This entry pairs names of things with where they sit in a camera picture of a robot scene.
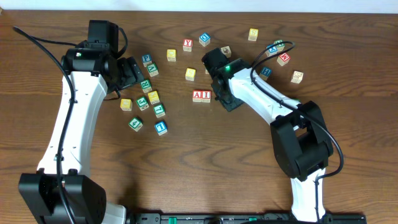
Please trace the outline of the red A block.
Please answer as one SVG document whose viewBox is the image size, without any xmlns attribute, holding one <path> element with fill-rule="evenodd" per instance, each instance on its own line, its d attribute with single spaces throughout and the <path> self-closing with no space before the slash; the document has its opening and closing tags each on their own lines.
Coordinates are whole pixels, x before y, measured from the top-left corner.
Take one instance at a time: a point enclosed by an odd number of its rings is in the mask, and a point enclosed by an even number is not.
<svg viewBox="0 0 398 224">
<path fill-rule="evenodd" d="M 192 101 L 193 102 L 201 102 L 202 101 L 202 91 L 201 90 L 193 90 Z"/>
</svg>

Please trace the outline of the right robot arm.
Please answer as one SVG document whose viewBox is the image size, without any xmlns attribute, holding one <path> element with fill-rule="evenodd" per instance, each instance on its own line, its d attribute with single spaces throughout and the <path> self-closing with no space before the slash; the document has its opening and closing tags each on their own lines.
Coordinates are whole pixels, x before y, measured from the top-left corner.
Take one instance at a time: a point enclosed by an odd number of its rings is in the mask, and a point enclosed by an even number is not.
<svg viewBox="0 0 398 224">
<path fill-rule="evenodd" d="M 227 111 L 249 105 L 271 129 L 274 156 L 292 184 L 292 214 L 301 222 L 317 222 L 326 211 L 322 180 L 333 154 L 332 138 L 318 105 L 281 94 L 257 75 L 244 60 L 203 59 L 212 88 Z"/>
</svg>

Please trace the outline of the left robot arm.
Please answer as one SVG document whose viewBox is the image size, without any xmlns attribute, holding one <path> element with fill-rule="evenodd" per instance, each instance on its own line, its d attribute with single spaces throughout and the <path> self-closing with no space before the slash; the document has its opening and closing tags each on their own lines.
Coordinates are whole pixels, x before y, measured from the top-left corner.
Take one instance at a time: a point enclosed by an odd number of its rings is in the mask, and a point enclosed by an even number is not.
<svg viewBox="0 0 398 224">
<path fill-rule="evenodd" d="M 60 62 L 63 92 L 53 134 L 34 174 L 18 190 L 37 223 L 130 223 L 128 209 L 108 202 L 90 179 L 91 144 L 106 95 L 143 81 L 133 57 L 109 49 L 69 49 Z"/>
</svg>

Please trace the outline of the red I block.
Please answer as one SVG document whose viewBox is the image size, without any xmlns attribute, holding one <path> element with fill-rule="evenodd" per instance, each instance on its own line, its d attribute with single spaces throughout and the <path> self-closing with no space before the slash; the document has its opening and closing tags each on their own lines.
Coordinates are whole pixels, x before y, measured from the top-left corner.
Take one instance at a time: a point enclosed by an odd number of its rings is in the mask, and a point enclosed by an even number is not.
<svg viewBox="0 0 398 224">
<path fill-rule="evenodd" d="M 201 92 L 201 102 L 210 103 L 211 102 L 211 91 L 203 90 Z"/>
</svg>

